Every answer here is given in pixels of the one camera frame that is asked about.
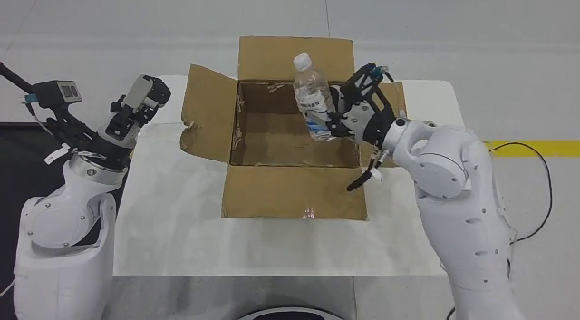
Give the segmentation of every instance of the yellow floor line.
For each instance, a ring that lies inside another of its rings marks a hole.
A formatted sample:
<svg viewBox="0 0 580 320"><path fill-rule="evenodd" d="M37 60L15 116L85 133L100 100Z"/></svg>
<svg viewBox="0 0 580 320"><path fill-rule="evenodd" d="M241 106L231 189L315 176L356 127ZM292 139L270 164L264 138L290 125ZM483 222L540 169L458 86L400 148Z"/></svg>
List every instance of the yellow floor line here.
<svg viewBox="0 0 580 320"><path fill-rule="evenodd" d="M510 141L486 141L490 149ZM538 150L546 157L578 158L580 157L580 141L559 141L559 140L518 140ZM494 151L497 157L533 157L536 154L523 146L510 145Z"/></svg>

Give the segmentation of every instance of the black cable wire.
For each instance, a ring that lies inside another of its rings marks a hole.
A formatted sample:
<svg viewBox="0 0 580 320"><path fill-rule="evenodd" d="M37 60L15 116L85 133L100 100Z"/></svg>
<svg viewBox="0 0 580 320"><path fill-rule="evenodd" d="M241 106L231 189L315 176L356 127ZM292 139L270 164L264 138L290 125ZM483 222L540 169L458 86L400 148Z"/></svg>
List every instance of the black cable wire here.
<svg viewBox="0 0 580 320"><path fill-rule="evenodd" d="M453 314L455 314L455 307L453 307L453 308L451 309L451 311L449 311L449 313L447 314L447 317L445 318L445 320L450 320L450 319L451 319L451 316L452 316Z"/></svg>
<svg viewBox="0 0 580 320"><path fill-rule="evenodd" d="M505 148L506 146L510 146L510 145L519 145L519 146L523 146L525 148L528 148L528 149L532 150L538 156L538 158L540 158L542 160L542 163L544 164L544 168L546 169L547 186L548 186L548 190L549 190L549 194L550 194L550 198L549 198L550 203L548 206L546 216L544 217L544 220L542 220L542 223L540 223L540 225L537 227L537 229L535 231L533 231L531 234L529 234L525 237L522 237L522 238L518 238L518 239L516 239L516 241L512 241L509 243L510 246L513 246L517 242L521 242L521 241L524 241L526 239L532 238L533 236L535 236L537 234L537 232L542 230L544 225L547 223L547 220L550 218L550 215L552 215L552 207L554 205L554 192L552 190L552 175L550 174L550 168L547 166L546 159L544 159L544 156L542 156L542 154L540 154L540 152L538 150L534 149L533 147L531 147L523 142L511 141L511 142L507 142L505 144L499 145L496 148L493 148L491 151L493 152L493 151L499 150L501 148ZM511 274L511 262L508 259L507 260L507 277L509 277L510 274ZM450 320L451 316L454 313L455 313L455 307L453 307L451 309L451 311L449 311L445 320Z"/></svg>

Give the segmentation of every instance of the white table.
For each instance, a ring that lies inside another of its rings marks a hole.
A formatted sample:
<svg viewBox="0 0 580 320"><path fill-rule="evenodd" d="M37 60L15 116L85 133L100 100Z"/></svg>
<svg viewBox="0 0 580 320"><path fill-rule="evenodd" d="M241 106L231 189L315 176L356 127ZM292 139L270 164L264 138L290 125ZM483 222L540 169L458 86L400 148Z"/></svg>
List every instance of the white table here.
<svg viewBox="0 0 580 320"><path fill-rule="evenodd" d="M369 220L222 218L227 165L181 151L186 76L140 133L115 235L115 275L443 275L423 232L411 177L382 169L365 186ZM403 81L410 118L463 126L442 81Z"/></svg>

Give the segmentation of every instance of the plastic water bottle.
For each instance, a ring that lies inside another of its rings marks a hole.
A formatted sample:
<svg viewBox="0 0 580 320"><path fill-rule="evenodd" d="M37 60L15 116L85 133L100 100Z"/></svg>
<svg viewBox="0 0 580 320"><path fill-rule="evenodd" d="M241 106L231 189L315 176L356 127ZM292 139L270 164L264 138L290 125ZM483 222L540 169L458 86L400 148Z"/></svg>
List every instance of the plastic water bottle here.
<svg viewBox="0 0 580 320"><path fill-rule="evenodd" d="M306 53L294 58L294 67L296 103L306 119L310 136L316 141L334 139L326 126L328 112L335 112L328 82L320 71L315 70L310 56Z"/></svg>

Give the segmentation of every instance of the bottle label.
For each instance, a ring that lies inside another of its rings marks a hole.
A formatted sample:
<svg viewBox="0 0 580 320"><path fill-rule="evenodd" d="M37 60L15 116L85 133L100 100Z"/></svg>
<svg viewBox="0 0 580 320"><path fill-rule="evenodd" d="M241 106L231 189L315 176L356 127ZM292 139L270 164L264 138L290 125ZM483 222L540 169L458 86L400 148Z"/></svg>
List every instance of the bottle label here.
<svg viewBox="0 0 580 320"><path fill-rule="evenodd" d="M320 90L312 94L307 94L306 90L306 88L297 89L295 96L298 108L306 119L308 130L314 133L319 140L329 140L330 131L326 127L326 122L329 120L328 107L324 97Z"/></svg>
<svg viewBox="0 0 580 320"><path fill-rule="evenodd" d="M306 94L305 91L306 88L299 88L295 93L296 102L298 102L298 108L300 111L303 113L311 112L322 121L327 121L328 107L326 107L323 94L320 90L312 94Z"/></svg>

